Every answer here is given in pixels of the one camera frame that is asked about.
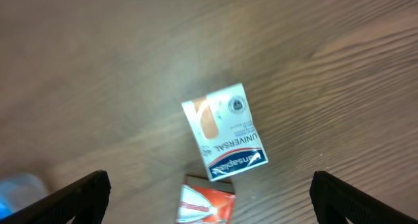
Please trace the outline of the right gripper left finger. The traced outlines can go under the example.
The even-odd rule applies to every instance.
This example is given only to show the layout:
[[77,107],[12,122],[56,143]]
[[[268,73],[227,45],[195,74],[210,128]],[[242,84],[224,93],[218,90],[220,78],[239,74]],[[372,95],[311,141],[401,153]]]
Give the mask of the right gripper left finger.
[[2,219],[1,224],[101,224],[110,190],[107,171],[97,170]]

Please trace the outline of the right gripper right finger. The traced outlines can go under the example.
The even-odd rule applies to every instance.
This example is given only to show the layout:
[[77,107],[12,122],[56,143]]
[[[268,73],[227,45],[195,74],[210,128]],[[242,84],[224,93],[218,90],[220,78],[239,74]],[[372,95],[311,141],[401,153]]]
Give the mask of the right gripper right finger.
[[314,172],[310,198],[319,224],[417,224],[416,219],[326,171]]

